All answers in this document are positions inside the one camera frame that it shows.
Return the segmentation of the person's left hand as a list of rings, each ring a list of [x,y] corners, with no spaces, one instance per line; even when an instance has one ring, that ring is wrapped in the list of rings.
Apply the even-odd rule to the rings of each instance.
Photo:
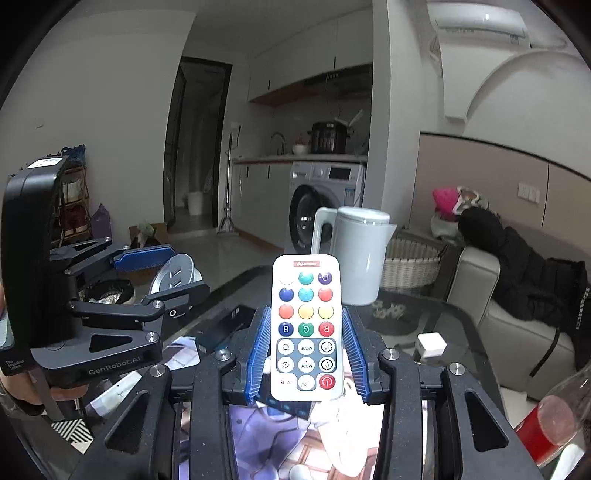
[[[39,392],[37,391],[31,376],[27,373],[19,373],[12,376],[1,374],[1,383],[5,390],[19,401],[24,401],[31,405],[41,405],[43,403]],[[70,401],[83,397],[88,391],[88,386],[78,386],[70,389],[61,389],[52,387],[50,389],[51,398],[57,402]]]

